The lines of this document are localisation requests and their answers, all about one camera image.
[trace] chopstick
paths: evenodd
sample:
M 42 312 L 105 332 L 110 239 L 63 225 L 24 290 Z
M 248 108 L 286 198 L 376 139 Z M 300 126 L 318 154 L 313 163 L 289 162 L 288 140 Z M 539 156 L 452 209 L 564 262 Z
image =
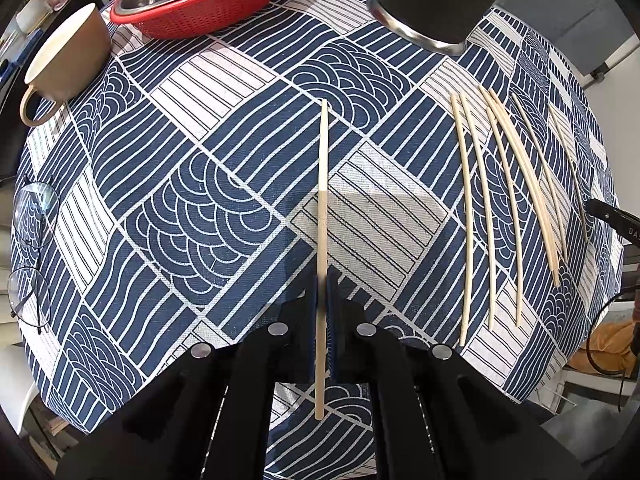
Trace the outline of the chopstick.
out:
M 466 155 L 465 132 L 462 129 L 462 119 L 458 108 L 458 98 L 454 93 L 450 96 L 453 118 L 456 121 L 458 133 L 458 146 L 462 159 L 462 179 L 465 189 L 465 215 L 466 215 L 466 264 L 465 264 L 465 292 L 462 303 L 462 319 L 460 320 L 460 346 L 466 343 L 466 332 L 469 326 L 469 312 L 471 311 L 471 288 L 474 274 L 474 210 L 471 200 L 471 178 L 469 176 L 469 161 Z
M 549 108 L 549 113 L 551 113 L 551 118 L 553 119 L 554 126 L 556 127 L 556 132 L 558 132 L 558 137 L 560 139 L 560 143 L 562 144 L 562 148 L 564 149 L 564 154 L 566 155 L 567 160 L 569 161 L 569 168 L 571 169 L 571 177 L 574 181 L 575 193 L 578 198 L 578 206 L 580 208 L 580 220 L 582 222 L 582 234 L 584 235 L 584 241 L 589 241 L 589 235 L 587 234 L 587 217 L 584 213 L 584 205 L 582 204 L 582 193 L 580 192 L 580 187 L 578 186 L 578 176 L 575 173 L 574 162 L 571 160 L 569 156 L 569 150 L 566 148 L 566 143 L 564 142 L 564 135 L 560 130 L 560 126 L 558 125 L 558 117 L 556 117 L 556 112 L 554 111 L 551 103 L 547 105 Z
M 500 101 L 500 98 L 495 94 L 493 89 L 491 90 L 492 95 L 490 96 L 482 85 L 478 85 L 478 88 L 484 96 L 484 100 L 489 105 L 489 108 L 491 108 L 491 111 L 494 113 L 494 116 L 498 119 L 500 126 L 502 126 L 502 129 L 504 130 L 504 133 L 507 137 L 507 141 L 509 142 L 511 149 L 516 156 L 516 160 L 518 161 L 520 169 L 522 170 L 522 174 L 526 181 L 527 187 L 529 188 L 531 199 L 533 200 L 536 217 L 538 218 L 538 224 L 540 225 L 542 241 L 545 245 L 546 260 L 553 276 L 553 282 L 555 286 L 560 286 L 556 244 L 552 243 L 551 240 L 548 213 L 546 211 L 546 206 L 541 200 L 542 192 L 540 191 L 540 184 L 538 183 L 536 174 L 533 171 L 533 167 L 531 166 L 529 156 L 527 155 L 527 152 L 522 145 L 522 141 L 520 140 L 520 136 L 516 132 L 515 126 L 513 126 L 507 110 L 505 110 L 502 101 Z
M 484 199 L 484 216 L 486 219 L 486 241 L 489 253 L 489 330 L 494 330 L 495 320 L 495 242 L 494 242 L 494 216 L 491 209 L 491 196 L 489 195 L 489 184 L 486 177 L 486 168 L 484 167 L 484 158 L 482 158 L 482 146 L 478 140 L 478 131 L 476 122 L 471 115 L 466 94 L 460 92 L 460 101 L 465 111 L 466 122 L 469 126 L 471 139 L 474 142 L 474 150 L 476 152 L 476 161 L 478 162 L 478 172 L 480 174 L 480 184 L 482 186 L 482 198 Z
M 491 130 L 494 133 L 495 142 L 498 145 L 498 152 L 500 153 L 500 160 L 502 161 L 502 170 L 504 171 L 504 177 L 507 181 L 507 191 L 509 193 L 509 202 L 511 204 L 511 216 L 513 217 L 513 229 L 515 231 L 516 238 L 516 327 L 519 328 L 522 323 L 522 234 L 520 233 L 520 216 L 518 215 L 518 203 L 516 202 L 516 194 L 513 189 L 513 179 L 511 177 L 511 168 L 509 167 L 509 161 L 507 160 L 507 154 L 504 151 L 502 145 L 502 139 L 498 132 L 498 124 L 495 119 L 494 113 L 491 108 L 486 108 L 487 117 L 491 123 Z
M 324 372 L 326 356 L 327 190 L 329 170 L 329 119 L 326 99 L 320 111 L 318 156 L 318 302 L 316 306 L 316 420 L 324 418 Z
M 520 99 L 518 99 L 518 96 L 514 93 L 511 93 L 511 99 L 513 99 L 513 102 L 516 103 L 516 108 L 518 109 L 518 112 L 520 113 L 520 116 L 522 117 L 522 120 L 524 121 L 524 124 L 527 127 L 527 130 L 529 131 L 529 137 L 531 137 L 531 140 L 533 141 L 533 145 L 535 146 L 536 151 L 538 152 L 540 161 L 542 161 L 542 170 L 545 173 L 546 183 L 549 186 L 549 193 L 551 194 L 551 202 L 553 203 L 554 210 L 556 212 L 556 219 L 558 220 L 558 230 L 560 231 L 560 244 L 562 246 L 562 257 L 564 258 L 564 262 L 568 264 L 569 256 L 566 250 L 564 224 L 562 224 L 562 216 L 560 215 L 560 207 L 558 206 L 558 195 L 556 194 L 556 185 L 551 175 L 551 169 L 549 168 L 549 165 L 546 163 L 545 153 L 542 151 L 542 147 L 538 142 L 538 136 L 533 131 L 533 126 L 531 126 L 531 122 L 529 121 L 529 118 L 527 117 L 527 114 L 525 113 L 524 108 L 520 103 Z

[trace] silver bolt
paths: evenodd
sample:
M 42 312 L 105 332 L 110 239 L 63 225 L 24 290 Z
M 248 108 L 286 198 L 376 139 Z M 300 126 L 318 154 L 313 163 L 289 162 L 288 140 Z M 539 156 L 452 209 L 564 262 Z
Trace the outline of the silver bolt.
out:
M 196 359 L 202 359 L 211 353 L 211 345 L 209 343 L 196 343 L 191 347 L 191 355 Z
M 376 333 L 376 326 L 371 323 L 360 323 L 356 327 L 356 332 L 365 337 L 371 337 Z
M 436 345 L 431 349 L 431 353 L 436 359 L 441 359 L 442 361 L 446 361 L 453 355 L 451 348 L 447 345 Z
M 268 330 L 271 335 L 285 335 L 289 327 L 284 323 L 277 322 L 271 323 Z

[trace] eyeglasses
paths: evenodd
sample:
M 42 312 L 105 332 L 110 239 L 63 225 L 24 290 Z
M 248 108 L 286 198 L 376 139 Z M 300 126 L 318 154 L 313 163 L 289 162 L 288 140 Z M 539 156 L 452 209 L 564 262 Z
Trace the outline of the eyeglasses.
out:
M 60 201 L 56 190 L 45 182 L 28 182 L 14 197 L 14 233 L 24 256 L 36 251 L 34 266 L 23 266 L 9 275 L 7 291 L 11 316 L 42 333 L 50 321 L 50 297 L 47 280 L 40 272 L 41 250 L 50 243 L 56 227 Z

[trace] ceramic cup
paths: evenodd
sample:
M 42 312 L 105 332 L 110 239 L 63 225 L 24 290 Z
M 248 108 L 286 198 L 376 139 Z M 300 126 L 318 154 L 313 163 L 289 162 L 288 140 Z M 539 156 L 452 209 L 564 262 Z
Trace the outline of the ceramic cup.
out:
M 20 103 L 22 122 L 27 126 L 46 123 L 98 75 L 110 50 L 111 37 L 95 4 L 69 16 L 40 47 L 27 69 L 24 82 L 29 87 Z M 55 104 L 32 121 L 26 115 L 26 106 L 34 92 Z

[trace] tablecloth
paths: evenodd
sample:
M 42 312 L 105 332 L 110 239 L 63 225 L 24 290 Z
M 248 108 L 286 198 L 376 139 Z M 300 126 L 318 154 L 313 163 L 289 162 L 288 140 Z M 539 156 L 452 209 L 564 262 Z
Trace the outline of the tablecloth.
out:
M 108 22 L 108 9 L 102 14 Z M 17 179 L 17 187 L 23 176 L 50 182 L 60 197 L 42 256 L 50 328 L 22 331 L 44 402 L 81 430 L 93 430 L 190 345 L 238 342 L 302 293 L 315 267 L 321 98 L 332 108 L 330 263 L 342 293 L 363 304 L 371 322 L 412 344 L 454 346 L 522 400 L 564 365 L 618 289 L 621 242 L 591 217 L 585 241 L 578 209 L 592 196 L 616 204 L 602 133 L 562 54 L 503 10 L 486 13 L 460 57 L 389 32 L 366 0 L 273 0 L 244 22 L 182 41 L 108 27 L 107 65 L 31 131 Z M 524 251 L 519 328 L 510 203 L 478 83 L 506 103 L 548 196 L 510 97 L 518 95 L 551 168 L 566 231 L 569 258 L 555 288 L 508 149 Z M 452 90 L 466 92 L 476 115 L 497 258 L 489 332 L 486 223 L 467 134 L 474 278 L 463 348 L 466 216 Z M 12 256 L 14 267 L 33 265 L 15 237 Z M 265 475 L 372 471 L 366 390 L 331 384 L 322 422 L 313 418 L 313 395 L 309 385 L 277 386 Z

